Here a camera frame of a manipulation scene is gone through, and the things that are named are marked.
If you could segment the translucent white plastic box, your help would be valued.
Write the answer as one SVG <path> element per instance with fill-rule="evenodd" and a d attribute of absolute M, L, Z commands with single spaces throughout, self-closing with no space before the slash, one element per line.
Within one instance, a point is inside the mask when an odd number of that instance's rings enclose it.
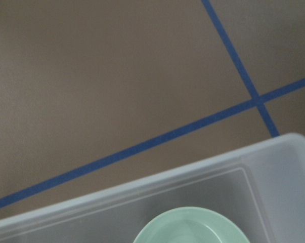
<path fill-rule="evenodd" d="M 305 137 L 292 133 L 0 220 L 0 242 L 133 242 L 156 216 L 201 207 L 250 242 L 305 242 Z"/>

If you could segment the light green bowl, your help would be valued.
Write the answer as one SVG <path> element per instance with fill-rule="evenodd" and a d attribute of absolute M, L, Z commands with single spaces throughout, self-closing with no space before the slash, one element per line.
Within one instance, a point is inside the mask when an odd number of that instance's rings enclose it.
<path fill-rule="evenodd" d="M 200 207 L 180 207 L 159 214 L 134 242 L 249 242 L 227 217 Z"/>

